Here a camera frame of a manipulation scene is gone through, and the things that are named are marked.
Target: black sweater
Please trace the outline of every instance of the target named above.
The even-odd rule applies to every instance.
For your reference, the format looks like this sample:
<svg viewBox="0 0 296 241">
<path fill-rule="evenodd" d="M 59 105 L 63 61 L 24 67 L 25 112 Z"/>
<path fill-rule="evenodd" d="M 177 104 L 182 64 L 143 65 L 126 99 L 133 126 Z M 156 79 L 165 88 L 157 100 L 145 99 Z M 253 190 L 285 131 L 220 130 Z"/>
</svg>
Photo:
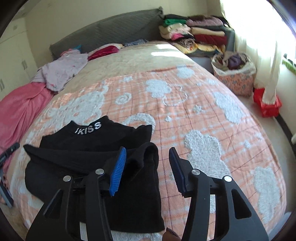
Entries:
<svg viewBox="0 0 296 241">
<path fill-rule="evenodd" d="M 55 134 L 42 137 L 39 148 L 24 145 L 31 157 L 25 171 L 26 187 L 46 202 L 57 191 L 60 178 L 88 175 L 116 157 L 124 146 L 127 160 L 118 192 L 105 202 L 110 228 L 133 233 L 162 231 L 158 149 L 150 142 L 151 131 L 151 125 L 135 129 L 107 116 L 89 126 L 71 121 Z M 85 221 L 83 204 L 81 212 L 81 220 Z"/>
</svg>

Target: red box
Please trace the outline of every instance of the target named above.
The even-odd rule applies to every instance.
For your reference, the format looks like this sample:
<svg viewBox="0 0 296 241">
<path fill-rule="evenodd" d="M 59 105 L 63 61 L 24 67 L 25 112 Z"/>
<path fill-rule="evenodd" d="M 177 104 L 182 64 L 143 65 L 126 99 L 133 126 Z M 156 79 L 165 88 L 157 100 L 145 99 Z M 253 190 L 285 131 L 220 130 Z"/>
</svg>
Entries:
<svg viewBox="0 0 296 241">
<path fill-rule="evenodd" d="M 276 102 L 274 104 L 263 103 L 262 97 L 264 90 L 264 88 L 255 89 L 253 100 L 259 105 L 263 117 L 277 117 L 279 115 L 279 109 L 282 106 L 281 100 L 276 96 Z"/>
</svg>

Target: orange plaid bedspread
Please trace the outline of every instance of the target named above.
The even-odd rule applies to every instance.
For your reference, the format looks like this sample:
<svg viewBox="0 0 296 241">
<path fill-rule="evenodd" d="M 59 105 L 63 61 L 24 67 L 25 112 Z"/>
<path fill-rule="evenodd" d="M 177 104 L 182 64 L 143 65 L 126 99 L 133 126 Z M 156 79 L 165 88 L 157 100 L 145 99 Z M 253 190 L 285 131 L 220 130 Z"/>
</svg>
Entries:
<svg viewBox="0 0 296 241">
<path fill-rule="evenodd" d="M 240 100 L 199 65 L 118 76 L 65 94 L 43 111 L 21 144 L 39 146 L 43 135 L 58 131 L 70 120 L 88 124 L 104 115 L 114 122 L 134 127 L 141 124 L 154 126 L 151 142 L 157 145 L 160 157 L 158 176 L 162 215 L 165 226 L 180 236 L 185 227 L 190 199 L 184 199 L 177 190 L 168 151 L 174 146 L 183 159 L 200 155 L 195 150 L 198 146 L 195 147 L 194 143 L 198 142 L 194 142 L 194 138 L 197 141 L 208 138 L 209 143 L 217 140 L 218 161 L 245 193 L 267 232 L 284 214 L 287 204 L 285 182 L 265 131 Z M 189 133 L 193 134 L 193 139 L 189 138 Z M 30 159 L 23 148 L 14 158 L 17 164 L 11 192 L 29 227 L 42 202 L 25 188 L 25 168 Z M 211 173 L 211 168 L 216 168 L 214 162 L 213 159 L 209 166 L 206 163 L 202 165 L 204 170 L 200 169 L 206 174 Z M 273 180 L 269 181 L 272 187 L 260 185 L 266 180 Z M 214 220 L 212 213 L 208 239 L 214 235 Z"/>
</svg>

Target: gray headboard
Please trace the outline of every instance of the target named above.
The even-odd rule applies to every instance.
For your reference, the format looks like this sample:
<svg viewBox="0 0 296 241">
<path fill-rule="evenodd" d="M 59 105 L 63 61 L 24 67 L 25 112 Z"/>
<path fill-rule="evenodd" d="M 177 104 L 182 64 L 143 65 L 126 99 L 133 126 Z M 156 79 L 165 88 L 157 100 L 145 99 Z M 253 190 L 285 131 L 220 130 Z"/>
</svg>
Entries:
<svg viewBox="0 0 296 241">
<path fill-rule="evenodd" d="M 87 53 L 109 43 L 123 44 L 137 39 L 161 40 L 158 26 L 162 21 L 162 7 L 123 13 L 85 26 L 50 45 L 49 50 L 56 60 L 62 52 L 79 44 L 82 45 L 82 53 Z"/>
</svg>

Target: red pillow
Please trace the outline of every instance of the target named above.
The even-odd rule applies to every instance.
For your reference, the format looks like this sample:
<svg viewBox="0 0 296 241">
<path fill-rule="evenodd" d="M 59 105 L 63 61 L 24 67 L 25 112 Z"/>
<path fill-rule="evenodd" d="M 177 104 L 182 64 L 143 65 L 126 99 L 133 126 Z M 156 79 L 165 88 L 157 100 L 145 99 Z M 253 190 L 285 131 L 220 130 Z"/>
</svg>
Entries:
<svg viewBox="0 0 296 241">
<path fill-rule="evenodd" d="M 196 34 L 194 35 L 197 42 L 202 42 L 206 44 L 213 44 L 217 46 L 227 45 L 226 36 L 216 36 L 216 35 L 205 35 L 205 34 Z"/>
<path fill-rule="evenodd" d="M 88 61 L 102 57 L 102 56 L 106 56 L 106 55 L 109 55 L 112 53 L 117 53 L 117 52 L 119 52 L 119 49 L 117 47 L 111 45 L 111 46 L 100 49 L 100 50 L 96 51 L 95 53 L 93 53 L 91 56 L 88 57 Z"/>
</svg>

